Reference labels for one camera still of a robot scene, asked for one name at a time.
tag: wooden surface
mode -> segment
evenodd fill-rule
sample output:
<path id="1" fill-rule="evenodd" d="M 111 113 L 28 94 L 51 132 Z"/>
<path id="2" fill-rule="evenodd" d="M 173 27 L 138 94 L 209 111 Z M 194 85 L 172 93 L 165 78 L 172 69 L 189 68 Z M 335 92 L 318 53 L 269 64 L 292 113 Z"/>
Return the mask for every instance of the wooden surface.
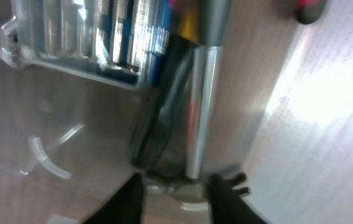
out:
<path id="1" fill-rule="evenodd" d="M 234 1 L 203 168 L 240 164 L 247 201 L 271 223 L 353 223 L 353 1 L 332 1 L 307 27 L 290 17 L 293 2 Z M 0 24 L 10 11 L 0 0 Z M 81 220 L 100 206 L 134 171 L 126 154 L 145 94 L 0 61 L 0 223 Z M 46 145 L 78 123 L 50 155 L 70 180 L 28 170 L 29 136 Z M 208 214 L 149 197 L 146 221 L 159 219 Z"/>

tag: transparent plastic case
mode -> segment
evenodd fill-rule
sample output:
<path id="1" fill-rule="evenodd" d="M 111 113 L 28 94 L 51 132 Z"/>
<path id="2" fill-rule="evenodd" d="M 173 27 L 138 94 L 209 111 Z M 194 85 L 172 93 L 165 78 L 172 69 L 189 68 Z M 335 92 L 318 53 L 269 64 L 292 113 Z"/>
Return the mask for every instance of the transparent plastic case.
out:
<path id="1" fill-rule="evenodd" d="M 155 80 L 168 40 L 168 0 L 13 3 L 24 63 L 125 88 Z"/>

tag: socket set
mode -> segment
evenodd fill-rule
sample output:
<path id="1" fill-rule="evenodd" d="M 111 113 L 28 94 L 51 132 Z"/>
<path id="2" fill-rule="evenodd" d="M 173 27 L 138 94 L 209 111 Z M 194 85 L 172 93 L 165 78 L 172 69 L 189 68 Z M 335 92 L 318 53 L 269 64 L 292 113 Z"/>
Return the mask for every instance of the socket set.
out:
<path id="1" fill-rule="evenodd" d="M 167 48 L 168 1 L 13 0 L 17 39 L 9 41 L 16 41 L 19 64 L 139 89 L 155 81 Z M 0 39 L 9 36 L 5 26 Z M 7 63 L 8 46 L 0 43 Z"/>

